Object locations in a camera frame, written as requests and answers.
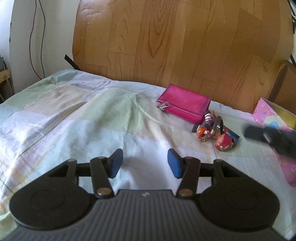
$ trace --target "electrical cable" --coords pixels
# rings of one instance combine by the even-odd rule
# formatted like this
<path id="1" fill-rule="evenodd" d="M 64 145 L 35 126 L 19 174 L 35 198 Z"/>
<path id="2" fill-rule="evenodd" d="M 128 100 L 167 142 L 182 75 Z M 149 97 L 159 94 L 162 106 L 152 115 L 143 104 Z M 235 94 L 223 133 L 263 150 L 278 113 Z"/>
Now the electrical cable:
<path id="1" fill-rule="evenodd" d="M 33 18 L 33 27 L 32 27 L 32 31 L 31 31 L 31 35 L 30 35 L 30 41 L 29 41 L 29 52 L 30 52 L 31 66 L 32 66 L 35 74 L 38 76 L 38 78 L 41 79 L 41 77 L 37 74 L 36 70 L 34 69 L 34 66 L 33 66 L 33 63 L 32 63 L 32 56 L 31 56 L 31 40 L 32 40 L 32 34 L 33 34 L 33 30 L 34 30 L 34 25 L 35 25 L 36 11 L 37 11 L 37 0 L 35 0 L 35 13 L 34 13 L 34 18 Z"/>
<path id="2" fill-rule="evenodd" d="M 44 34 L 45 34 L 45 15 L 44 15 L 43 7 L 42 7 L 42 4 L 41 4 L 40 0 L 39 0 L 39 4 L 40 4 L 41 10 L 42 10 L 43 19 L 44 19 L 44 27 L 43 27 L 43 36 L 42 36 L 42 42 L 41 42 L 40 58 L 41 58 L 41 66 L 42 66 L 42 71 L 43 71 L 43 77 L 45 78 L 44 67 L 43 67 L 43 63 L 42 63 L 42 49 L 43 49 L 43 40 L 44 40 Z"/>

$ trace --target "zipper pull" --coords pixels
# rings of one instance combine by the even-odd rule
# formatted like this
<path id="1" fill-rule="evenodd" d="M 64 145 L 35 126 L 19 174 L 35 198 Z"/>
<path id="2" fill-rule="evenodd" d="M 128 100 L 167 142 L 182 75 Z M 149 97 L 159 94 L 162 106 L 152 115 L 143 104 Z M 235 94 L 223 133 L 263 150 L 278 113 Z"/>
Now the zipper pull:
<path id="1" fill-rule="evenodd" d="M 165 102 L 165 103 L 159 104 L 159 105 L 157 106 L 157 108 L 160 109 L 160 110 L 165 110 L 166 107 L 168 107 L 168 102 Z"/>

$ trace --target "black strap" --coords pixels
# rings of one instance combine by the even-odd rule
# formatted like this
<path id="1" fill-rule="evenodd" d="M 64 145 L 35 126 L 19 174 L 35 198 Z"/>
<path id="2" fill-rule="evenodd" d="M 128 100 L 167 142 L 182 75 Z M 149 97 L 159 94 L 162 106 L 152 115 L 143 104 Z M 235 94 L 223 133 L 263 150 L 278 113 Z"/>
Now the black strap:
<path id="1" fill-rule="evenodd" d="M 77 66 L 77 64 L 74 63 L 72 59 L 68 55 L 65 55 L 65 60 L 75 69 L 75 70 L 80 70 L 81 69 Z"/>
<path id="2" fill-rule="evenodd" d="M 296 62 L 295 62 L 295 59 L 292 54 L 290 55 L 290 59 L 291 59 L 292 64 L 294 65 L 294 67 L 296 67 Z"/>
<path id="3" fill-rule="evenodd" d="M 220 133 L 221 135 L 223 134 L 223 128 L 224 128 L 224 123 L 223 123 L 223 119 L 220 120 Z"/>
<path id="4" fill-rule="evenodd" d="M 293 15 L 295 16 L 295 12 L 294 12 L 294 10 L 293 10 L 293 8 L 292 8 L 292 5 L 291 5 L 290 0 L 287 0 L 287 1 L 288 1 L 289 5 L 290 5 L 290 8 L 291 8 L 291 11 L 292 11 Z"/>

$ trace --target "metal rivet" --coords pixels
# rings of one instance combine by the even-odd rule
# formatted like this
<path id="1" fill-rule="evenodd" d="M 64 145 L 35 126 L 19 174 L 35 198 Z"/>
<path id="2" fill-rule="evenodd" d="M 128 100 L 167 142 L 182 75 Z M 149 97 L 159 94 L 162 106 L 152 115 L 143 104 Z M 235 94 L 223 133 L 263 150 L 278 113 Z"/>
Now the metal rivet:
<path id="1" fill-rule="evenodd" d="M 271 143 L 271 138 L 266 132 L 263 133 L 263 137 L 265 138 L 265 140 L 267 141 L 268 144 Z"/>
<path id="2" fill-rule="evenodd" d="M 182 196 L 182 197 L 189 197 L 193 194 L 193 191 L 188 189 L 188 188 L 184 188 L 184 189 L 181 189 L 179 191 L 179 194 Z"/>
<path id="3" fill-rule="evenodd" d="M 112 190 L 110 188 L 99 188 L 96 192 L 101 196 L 105 196 L 109 195 L 112 192 Z"/>

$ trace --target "white wall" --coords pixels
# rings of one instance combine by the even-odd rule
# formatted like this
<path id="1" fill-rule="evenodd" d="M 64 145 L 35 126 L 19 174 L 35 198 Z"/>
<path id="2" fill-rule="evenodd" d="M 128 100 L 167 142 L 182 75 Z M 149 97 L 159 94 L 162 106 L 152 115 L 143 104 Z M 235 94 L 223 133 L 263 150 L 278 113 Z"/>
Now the white wall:
<path id="1" fill-rule="evenodd" d="M 0 0 L 0 55 L 4 57 L 8 68 L 10 68 L 9 33 L 13 2 L 14 0 Z M 4 98 L 9 96 L 8 90 L 7 88 L 3 88 L 1 93 Z"/>
<path id="2" fill-rule="evenodd" d="M 61 69 L 71 67 L 64 60 L 64 56 L 67 54 L 69 57 L 73 57 L 72 43 L 79 0 L 41 0 L 41 3 L 46 18 L 43 65 L 45 77 L 47 77 Z M 11 20 L 10 62 L 16 93 L 39 80 L 33 72 L 29 59 L 29 38 L 34 10 L 35 0 L 15 0 Z M 41 77 L 43 77 L 43 73 L 40 49 L 43 24 L 41 8 L 37 1 L 31 51 L 33 65 Z"/>
<path id="3" fill-rule="evenodd" d="M 44 68 L 49 76 L 61 69 L 71 68 L 65 54 L 73 59 L 72 44 L 79 0 L 41 0 L 45 11 Z M 37 39 L 39 46 L 41 35 Z"/>
<path id="4" fill-rule="evenodd" d="M 9 51 L 11 72 L 16 93 L 39 80 L 32 70 L 29 58 L 29 38 L 32 29 L 34 9 L 34 0 L 15 0 L 12 11 Z M 34 65 L 36 65 L 35 33 L 32 36 L 32 57 Z"/>

